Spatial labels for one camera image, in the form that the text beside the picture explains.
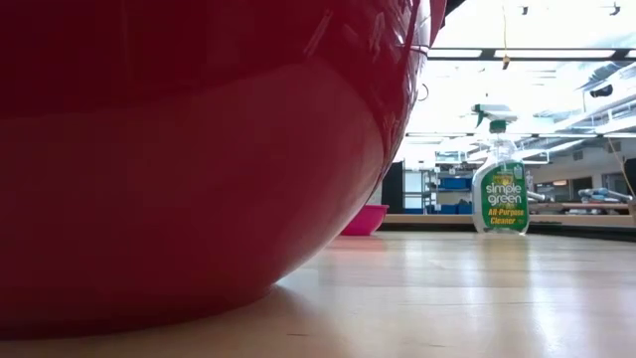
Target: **simple green logo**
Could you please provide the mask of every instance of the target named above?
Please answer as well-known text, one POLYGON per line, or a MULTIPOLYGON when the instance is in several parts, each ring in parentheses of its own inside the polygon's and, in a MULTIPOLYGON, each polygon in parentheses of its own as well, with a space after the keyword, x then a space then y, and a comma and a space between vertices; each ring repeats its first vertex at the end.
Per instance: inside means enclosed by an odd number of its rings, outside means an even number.
POLYGON ((481 182, 482 215, 490 229, 523 231, 528 223, 528 196, 524 164, 504 163, 481 182))

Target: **wall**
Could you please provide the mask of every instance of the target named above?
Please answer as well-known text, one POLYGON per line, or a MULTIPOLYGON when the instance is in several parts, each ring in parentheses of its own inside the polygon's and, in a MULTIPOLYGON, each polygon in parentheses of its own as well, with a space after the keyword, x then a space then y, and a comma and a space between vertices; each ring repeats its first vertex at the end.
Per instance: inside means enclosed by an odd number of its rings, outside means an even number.
MULTIPOLYGON (((618 156, 622 159, 636 158, 636 139, 612 139, 621 142, 618 156)), ((552 159, 552 164, 531 168, 535 183, 545 183, 562 179, 592 177, 594 188, 603 186, 602 175, 620 172, 620 164, 612 153, 604 148, 584 148, 583 159, 574 161, 571 153, 568 156, 552 159)))

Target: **wooden table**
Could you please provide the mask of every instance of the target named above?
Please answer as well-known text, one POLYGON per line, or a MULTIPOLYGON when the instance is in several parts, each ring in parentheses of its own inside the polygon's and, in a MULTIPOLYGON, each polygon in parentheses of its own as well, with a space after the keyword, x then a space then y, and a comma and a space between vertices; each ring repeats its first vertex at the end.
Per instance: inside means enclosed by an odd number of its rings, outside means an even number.
POLYGON ((633 357, 636 245, 379 233, 338 239, 265 299, 127 334, 0 343, 0 357, 633 357))

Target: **red bowl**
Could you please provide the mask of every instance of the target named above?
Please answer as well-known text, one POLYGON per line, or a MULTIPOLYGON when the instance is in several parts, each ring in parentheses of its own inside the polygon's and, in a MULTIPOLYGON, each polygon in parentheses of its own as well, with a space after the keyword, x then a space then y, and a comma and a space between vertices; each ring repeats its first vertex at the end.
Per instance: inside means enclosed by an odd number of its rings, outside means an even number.
POLYGON ((365 205, 347 225, 341 235, 369 236, 377 230, 387 215, 389 205, 365 205))
POLYGON ((396 3, 5 1, 0 335, 220 312, 326 245, 413 104, 396 3))

